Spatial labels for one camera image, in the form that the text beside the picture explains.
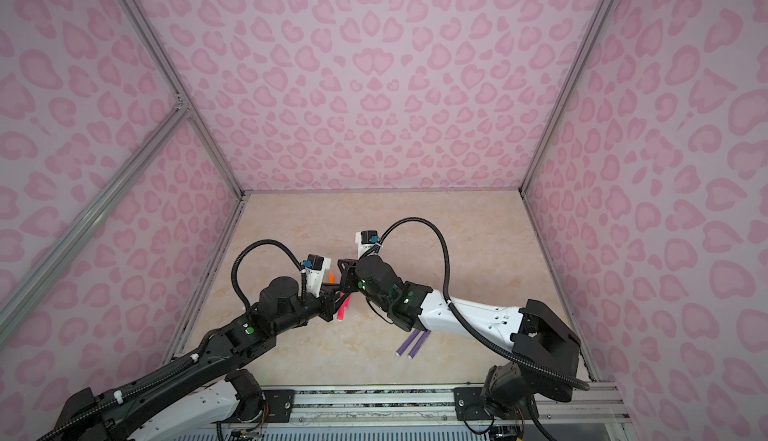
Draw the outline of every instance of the white arm segment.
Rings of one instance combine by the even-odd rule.
[[[505,350],[512,349],[514,343],[509,340],[509,337],[520,330],[520,323],[523,321],[519,307],[489,306],[488,304],[473,303],[456,298],[452,298],[452,301],[466,321],[483,336]],[[472,337],[472,334],[458,323],[456,317],[448,309],[440,291],[427,294],[421,308],[422,313],[418,319],[427,330],[447,331],[448,333]]]
[[[237,391],[223,379],[211,387],[189,394],[158,413],[128,438],[134,441],[167,441],[192,429],[232,416]]]
[[[306,291],[312,293],[314,297],[320,297],[320,288],[322,286],[322,280],[325,278],[326,273],[331,269],[331,258],[322,258],[322,268],[319,270],[313,270],[306,267]]]
[[[355,233],[355,244],[357,244],[357,257],[360,258],[363,254],[366,253],[370,248],[373,247],[373,244],[363,244],[362,243],[362,231],[358,231]]]

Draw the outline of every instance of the pink marker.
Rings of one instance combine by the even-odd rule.
[[[346,298],[346,301],[344,301],[344,303],[343,303],[343,304],[341,305],[341,307],[339,308],[339,312],[336,314],[336,319],[337,319],[338,321],[344,321],[344,310],[345,310],[345,309],[346,309],[346,307],[348,307],[349,305],[350,305],[350,298],[348,297],[348,298]]]

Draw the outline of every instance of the black cable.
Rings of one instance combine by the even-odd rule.
[[[306,299],[306,270],[304,266],[299,262],[299,260],[296,259],[296,256],[293,255],[293,253],[286,247],[285,244],[275,241],[274,239],[263,239],[261,241],[256,241],[253,244],[250,244],[248,247],[246,247],[244,250],[240,252],[240,254],[237,255],[237,258],[235,259],[234,264],[232,265],[232,288],[235,290],[235,294],[237,294],[237,297],[240,298],[241,301],[243,301],[243,304],[245,305],[245,309],[250,309],[250,301],[248,301],[248,297],[245,295],[243,290],[240,289],[240,283],[237,281],[237,269],[240,267],[240,263],[243,262],[243,258],[245,258],[246,254],[250,253],[254,249],[256,249],[259,246],[275,246],[279,247],[281,250],[283,250],[283,253],[287,254],[290,258],[291,262],[294,266],[296,266],[296,269],[299,271],[303,271],[301,273],[301,299]]]
[[[537,364],[532,359],[526,356],[523,356],[521,354],[517,354],[512,351],[505,350],[504,348],[500,347],[498,344],[494,343],[492,340],[489,340],[488,338],[483,336],[479,331],[475,330],[475,328],[472,327],[472,324],[466,321],[464,316],[462,316],[462,314],[458,311],[458,308],[453,304],[453,301],[451,301],[451,297],[448,295],[448,283],[451,278],[451,265],[450,265],[450,260],[448,259],[448,246],[446,245],[446,239],[442,236],[442,233],[440,232],[440,230],[433,223],[421,217],[403,218],[397,221],[394,225],[391,225],[384,232],[384,235],[381,235],[379,237],[379,243],[371,247],[369,251],[372,250],[373,253],[379,253],[379,250],[381,249],[381,245],[384,243],[384,240],[387,238],[387,236],[389,236],[392,230],[394,230],[399,225],[404,225],[405,223],[408,223],[410,221],[415,221],[418,223],[422,223],[423,225],[429,226],[437,235],[437,238],[440,241],[440,247],[442,248],[442,255],[443,255],[443,260],[445,262],[445,270],[446,270],[446,273],[445,273],[445,276],[443,277],[443,282],[442,282],[443,299],[446,300],[448,309],[451,311],[451,313],[453,313],[454,317],[456,317],[456,321],[458,321],[459,324],[461,324],[468,333],[472,334],[472,337],[474,337],[475,340],[480,341],[480,343],[482,343],[489,350],[492,350],[494,353],[500,356],[503,356],[506,359],[509,359],[510,361],[514,361],[515,363],[520,365],[520,367],[522,368],[529,369],[534,373],[540,374],[543,377],[554,379],[555,381],[559,381],[560,383],[568,385],[572,388],[581,389],[583,391],[589,390],[589,383],[585,383],[581,379],[577,379],[568,374],[563,374],[554,369],[550,369],[546,366]]]
[[[219,329],[214,329],[205,333],[203,335],[203,340],[200,341],[200,344],[197,345],[197,348],[194,351],[192,351],[191,354],[197,354],[197,356],[202,354],[202,352],[208,346],[208,341],[210,340],[210,338],[213,337],[213,335],[218,332],[219,332]],[[192,359],[191,354],[189,356],[186,356],[186,359],[182,363],[180,363],[178,366],[174,367],[173,369],[169,369],[168,373],[158,378],[155,378],[149,381],[148,383],[128,389],[125,393],[123,393],[123,402],[128,401],[129,399],[135,398],[136,396],[142,393],[145,393],[150,389],[159,386],[162,383],[165,383],[166,381],[168,381],[168,379],[176,377],[179,373],[183,372],[185,369],[195,364],[195,360]],[[56,436],[59,436],[60,434],[65,433],[69,429],[76,427],[77,425],[88,420],[92,416],[102,413],[103,411],[106,411],[108,409],[112,409],[118,405],[119,405],[118,400],[115,398],[112,398],[109,402],[102,404],[101,406],[87,409],[82,413],[80,413],[79,415],[77,415],[76,417],[70,418],[69,421],[67,421],[60,427],[54,428],[51,431],[47,432],[38,441],[49,441],[50,439],[53,439]]]
[[[368,303],[368,307],[371,308],[371,311],[373,311],[378,317],[382,318],[387,324],[394,324],[393,321],[387,321],[386,319],[384,319],[384,316],[382,316],[379,311],[376,311],[375,309],[373,309],[373,305],[371,304],[370,299],[366,298],[366,302]]]
[[[549,441],[557,441],[554,436],[552,436],[549,431],[544,429],[542,424],[538,420],[538,416],[535,414],[538,412],[536,410],[536,400],[533,399],[533,396],[529,396],[525,400],[526,407],[528,408],[528,413],[531,415],[531,421],[533,421],[533,425],[538,428],[538,430],[542,433],[542,435],[547,438]]]
[[[482,436],[482,435],[486,434],[493,427],[493,424],[496,422],[496,418],[495,417],[491,417],[491,424],[489,424],[487,427],[485,427],[485,429],[483,431],[475,431],[474,429],[472,429],[472,427],[469,426],[469,423],[467,423],[466,412],[467,412],[467,408],[469,408],[469,407],[470,406],[465,406],[464,407],[464,413],[465,413],[465,416],[464,416],[464,426],[466,426],[467,429],[469,429],[470,431],[472,431],[474,434],[476,434],[478,436]]]

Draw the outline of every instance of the wire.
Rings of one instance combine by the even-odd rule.
[[[375,309],[373,309],[373,305],[371,304],[370,299],[366,298],[366,302],[368,303],[368,307],[371,308],[371,311],[373,311],[374,314],[382,318],[387,324],[394,324],[393,321],[387,321],[386,319],[384,319],[384,316],[382,316],[379,311],[376,311]]]
[[[216,439],[224,441],[224,434],[221,432],[221,421],[216,421]]]
[[[516,408],[518,413],[520,413],[520,420],[522,421],[522,426],[520,427],[520,434],[518,435],[518,437],[520,439],[523,439],[523,436],[525,435],[525,416],[523,416],[523,410],[520,409],[520,406],[514,405],[514,407]]]
[[[421,217],[405,217],[397,221],[394,225],[391,225],[384,232],[384,235],[381,235],[381,237],[379,237],[379,244],[376,244],[373,247],[371,247],[368,251],[366,251],[366,253],[363,254],[363,256],[367,255],[369,252],[378,254],[379,250],[381,249],[381,245],[384,243],[384,240],[387,238],[387,236],[389,236],[390,233],[392,233],[392,231],[396,227],[412,221],[429,226],[437,235],[437,238],[440,241],[440,247],[442,248],[442,256],[443,256],[443,261],[445,263],[445,270],[446,270],[445,275],[443,277],[443,282],[442,282],[443,299],[446,300],[448,309],[451,311],[451,313],[453,313],[454,317],[456,317],[456,321],[458,321],[459,324],[461,324],[468,333],[472,334],[472,337],[474,337],[475,340],[480,341],[480,343],[482,343],[489,350],[492,350],[494,353],[497,353],[500,356],[504,356],[506,359],[509,359],[510,361],[514,361],[515,363],[519,364],[520,367],[522,368],[529,369],[534,373],[542,375],[543,377],[553,379],[555,381],[559,381],[560,383],[563,383],[572,388],[581,389],[584,391],[589,390],[589,383],[586,383],[581,379],[577,379],[568,374],[560,373],[555,369],[551,369],[551,368],[542,366],[540,364],[537,364],[529,357],[514,353],[513,351],[505,350],[504,348],[494,343],[492,340],[489,340],[488,338],[483,336],[479,331],[475,330],[475,328],[472,326],[472,324],[469,323],[469,321],[466,321],[464,316],[462,316],[462,314],[458,311],[458,308],[454,305],[453,301],[451,301],[451,297],[448,295],[448,284],[451,279],[451,264],[448,258],[448,246],[446,244],[446,239],[442,236],[442,233],[440,232],[440,230],[433,223]]]
[[[474,429],[472,429],[472,427],[469,426],[469,423],[467,423],[467,417],[466,417],[467,408],[474,407],[474,406],[479,406],[479,404],[480,403],[464,407],[464,414],[465,414],[465,416],[464,416],[464,420],[463,421],[464,421],[464,426],[466,426],[467,429],[469,429],[470,431],[472,431],[474,434],[476,434],[478,436],[482,436],[482,435],[486,434],[488,431],[491,430],[491,428],[493,427],[493,424],[496,422],[496,418],[491,416],[491,424],[489,424],[487,427],[485,427],[485,429],[483,431],[475,431]]]
[[[240,283],[237,281],[237,270],[238,268],[240,268],[240,263],[243,262],[243,258],[245,258],[246,254],[250,253],[251,251],[253,251],[259,246],[265,246],[265,245],[279,247],[281,250],[283,250],[283,253],[288,255],[293,265],[296,266],[296,269],[298,269],[299,271],[303,271],[301,273],[301,299],[306,299],[306,271],[304,270],[304,266],[301,265],[299,260],[296,259],[296,256],[293,255],[291,250],[288,249],[285,244],[279,241],[275,241],[274,239],[263,239],[261,241],[256,241],[255,243],[250,244],[248,247],[242,250],[240,254],[237,255],[237,258],[235,259],[235,262],[232,265],[232,273],[231,273],[232,288],[235,290],[235,294],[237,294],[237,297],[239,297],[240,300],[243,301],[246,311],[250,309],[251,304],[250,304],[250,301],[248,301],[248,297],[245,295],[243,290],[240,289]]]
[[[259,430],[259,434],[261,434],[261,427],[264,426],[264,421],[266,421],[266,418],[270,415],[270,405],[265,404],[264,409],[261,410],[261,422],[259,423],[259,426],[256,427]]]
[[[526,402],[526,406],[528,407],[528,412],[531,414],[531,421],[533,421],[533,425],[536,426],[539,432],[541,432],[541,434],[545,438],[547,438],[549,441],[557,441],[556,438],[549,433],[549,431],[544,429],[544,427],[538,420],[538,416],[535,415],[535,413],[537,412],[536,400],[533,399],[533,396],[529,396],[525,402]]]
[[[212,338],[216,333],[218,333],[220,329],[213,329],[208,331],[203,335],[203,339],[200,340],[200,344],[197,345],[197,348],[195,348],[194,351],[192,351],[191,354],[197,354],[199,357],[200,354],[203,353],[203,351],[208,347],[208,341],[210,338]],[[123,402],[128,401],[129,399],[135,398],[136,396],[145,393],[149,391],[150,389],[156,388],[162,383],[165,383],[168,381],[168,379],[172,379],[176,377],[178,374],[182,373],[185,369],[195,364],[195,361],[192,359],[192,356],[185,356],[184,361],[179,363],[176,367],[168,369],[168,372],[152,379],[151,381],[146,382],[145,384],[141,384],[139,386],[134,386],[130,389],[127,389],[125,393],[123,393]],[[80,424],[82,424],[84,421],[87,421],[91,417],[102,413],[103,411],[106,411],[108,409],[112,409],[114,407],[117,407],[119,405],[118,400],[116,398],[110,399],[108,402],[102,404],[101,406],[92,407],[90,409],[86,409],[79,415],[70,418],[69,421],[61,425],[60,427],[54,428],[51,431],[48,431],[46,434],[40,437],[38,441],[49,441],[51,439],[56,438],[62,433],[66,433],[68,430],[72,429],[73,427],[76,427]]]

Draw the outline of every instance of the black mounting plate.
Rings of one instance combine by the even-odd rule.
[[[270,407],[270,413],[266,417],[267,423],[288,423],[293,411],[293,397],[296,391],[293,389],[264,389],[266,404]]]
[[[453,388],[453,406],[456,409],[456,419],[459,421],[490,421],[491,415],[485,412],[483,408],[483,399],[480,397],[482,388]],[[525,406],[525,400],[521,399],[518,407],[522,410],[523,416],[530,419],[528,408]]]

